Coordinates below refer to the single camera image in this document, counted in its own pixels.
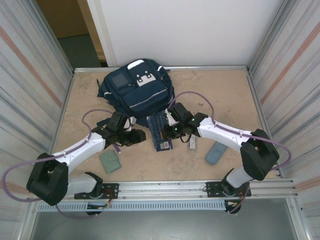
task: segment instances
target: green wallet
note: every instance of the green wallet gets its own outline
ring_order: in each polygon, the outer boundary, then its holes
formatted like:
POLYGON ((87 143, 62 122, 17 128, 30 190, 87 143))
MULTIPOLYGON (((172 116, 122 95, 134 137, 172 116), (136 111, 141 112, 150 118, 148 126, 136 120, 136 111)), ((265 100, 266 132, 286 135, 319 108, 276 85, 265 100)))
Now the green wallet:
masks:
POLYGON ((114 150, 108 150, 100 154, 99 158, 107 174, 113 173, 115 170, 121 168, 119 158, 114 150))

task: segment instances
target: metal wall panel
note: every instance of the metal wall panel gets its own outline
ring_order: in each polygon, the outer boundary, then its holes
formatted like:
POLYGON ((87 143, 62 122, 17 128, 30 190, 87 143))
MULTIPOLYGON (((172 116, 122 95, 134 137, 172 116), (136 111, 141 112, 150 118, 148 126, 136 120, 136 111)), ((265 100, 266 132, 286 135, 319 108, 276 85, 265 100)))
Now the metal wall panel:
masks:
MULTIPOLYGON (((290 6, 264 55, 250 66, 272 137, 292 151, 293 178, 314 239, 320 236, 320 1, 290 6)), ((279 149, 284 161, 285 151, 279 149)))
MULTIPOLYGON (((34 2, 0 1, 1 175, 50 150, 72 76, 34 2)), ((8 189, 25 198, 31 169, 13 170, 8 189)), ((7 197, 2 182, 0 187, 0 239, 17 239, 25 205, 7 197)))

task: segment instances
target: white wall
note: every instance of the white wall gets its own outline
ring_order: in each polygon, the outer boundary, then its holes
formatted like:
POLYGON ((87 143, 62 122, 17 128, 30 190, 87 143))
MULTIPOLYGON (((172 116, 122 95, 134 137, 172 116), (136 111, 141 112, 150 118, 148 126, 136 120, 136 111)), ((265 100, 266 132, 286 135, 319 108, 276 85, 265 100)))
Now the white wall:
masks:
POLYGON ((247 65, 283 0, 87 0, 110 67, 247 65))

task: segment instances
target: orange stripe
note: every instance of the orange stripe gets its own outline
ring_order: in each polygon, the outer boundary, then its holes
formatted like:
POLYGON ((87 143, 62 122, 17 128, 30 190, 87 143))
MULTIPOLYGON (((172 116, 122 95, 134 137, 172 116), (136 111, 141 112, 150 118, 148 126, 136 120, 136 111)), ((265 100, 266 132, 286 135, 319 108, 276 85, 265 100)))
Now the orange stripe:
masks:
POLYGON ((311 208, 311 207, 317 206, 317 205, 320 205, 320 201, 310 202, 310 203, 304 204, 302 206, 305 208, 311 208))
POLYGON ((5 32, 5 30, 0 26, 0 36, 5 41, 5 43, 11 48, 11 50, 17 55, 17 57, 21 60, 21 62, 25 65, 25 67, 33 74, 33 76, 38 80, 38 82, 42 85, 44 90, 52 97, 56 104, 59 107, 62 106, 59 98, 54 94, 54 92, 49 88, 49 86, 42 79, 40 74, 36 71, 36 69, 32 66, 32 64, 28 61, 28 59, 23 55, 23 53, 18 49, 9 35, 5 32))
MULTIPOLYGON (((29 194, 29 191, 24 187, 9 183, 7 181, 5 182, 5 185, 10 192, 16 192, 16 193, 26 194, 26 195, 29 194)), ((2 181, 0 181, 0 188, 3 189, 2 181)))
POLYGON ((295 185, 295 189, 299 192, 299 191, 304 191, 307 189, 311 189, 314 187, 320 187, 320 176, 312 178, 310 180, 298 183, 297 185, 295 185))
POLYGON ((304 53, 304 51, 307 49, 307 47, 313 42, 313 40, 316 38, 318 33, 320 32, 320 22, 315 26, 315 28, 312 30, 312 32, 309 34, 309 36, 304 40, 298 51, 295 53, 291 61, 287 64, 287 66, 282 70, 280 75, 276 78, 274 83, 271 85, 269 90, 266 92, 266 94, 261 99, 261 104, 264 104, 267 97, 271 94, 271 92, 275 89, 275 87, 279 84, 279 82, 284 78, 284 76, 288 73, 290 68, 293 66, 293 64, 297 61, 297 59, 304 53))

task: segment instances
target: backpack pocket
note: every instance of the backpack pocket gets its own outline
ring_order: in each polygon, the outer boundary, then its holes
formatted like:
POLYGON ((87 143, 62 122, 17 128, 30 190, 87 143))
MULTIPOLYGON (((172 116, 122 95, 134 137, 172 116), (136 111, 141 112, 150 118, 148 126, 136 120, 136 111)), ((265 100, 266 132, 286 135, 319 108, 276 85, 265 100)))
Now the backpack pocket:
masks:
POLYGON ((123 97, 125 104, 137 115, 151 115, 167 103, 169 91, 159 81, 142 85, 123 97))
POLYGON ((117 74, 109 74, 106 78, 110 86, 121 96, 124 96, 137 87, 125 71, 120 71, 117 74))

